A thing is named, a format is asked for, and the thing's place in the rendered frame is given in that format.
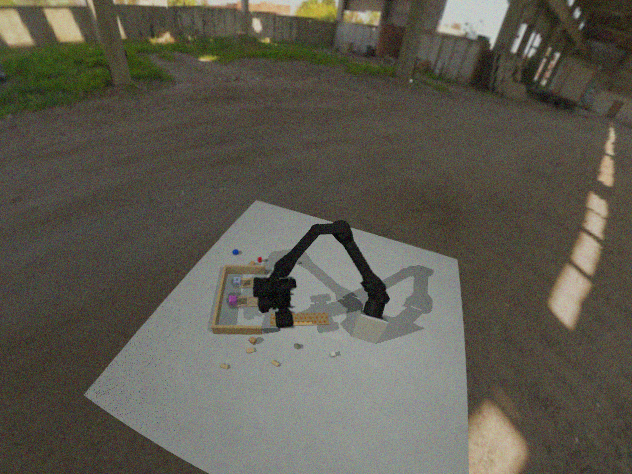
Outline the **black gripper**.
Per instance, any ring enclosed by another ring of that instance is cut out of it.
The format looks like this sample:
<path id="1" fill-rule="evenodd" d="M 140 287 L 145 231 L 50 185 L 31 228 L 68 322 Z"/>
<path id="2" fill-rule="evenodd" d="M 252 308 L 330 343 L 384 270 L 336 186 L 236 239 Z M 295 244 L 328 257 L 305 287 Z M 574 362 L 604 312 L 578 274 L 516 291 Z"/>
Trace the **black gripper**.
<path id="1" fill-rule="evenodd" d="M 290 295 L 285 299 L 280 299 L 275 295 L 274 303 L 276 309 L 279 310 L 275 311 L 276 327 L 293 327 L 294 319 L 288 309 L 288 307 L 290 307 L 290 301 Z"/>

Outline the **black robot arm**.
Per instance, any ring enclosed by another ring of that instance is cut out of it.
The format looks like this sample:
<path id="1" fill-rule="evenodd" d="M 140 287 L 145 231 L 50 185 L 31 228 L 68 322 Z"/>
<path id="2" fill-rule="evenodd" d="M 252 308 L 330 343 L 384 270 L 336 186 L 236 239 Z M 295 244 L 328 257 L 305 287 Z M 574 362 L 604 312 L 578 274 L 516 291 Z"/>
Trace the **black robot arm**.
<path id="1" fill-rule="evenodd" d="M 344 246 L 361 273 L 363 281 L 360 284 L 369 297 L 363 312 L 370 317 L 383 319 L 385 304 L 390 300 L 385 291 L 385 283 L 371 271 L 366 259 L 354 241 L 350 225 L 344 220 L 329 224 L 313 225 L 296 246 L 274 264 L 274 271 L 271 273 L 270 278 L 254 277 L 253 298 L 258 297 L 257 305 L 259 311 L 265 313 L 271 307 L 276 309 L 274 303 L 275 295 L 280 299 L 285 299 L 290 295 L 290 288 L 296 289 L 295 279 L 280 278 L 285 278 L 290 274 L 299 257 L 322 234 L 332 234 Z M 273 292 L 274 288 L 275 292 Z"/>

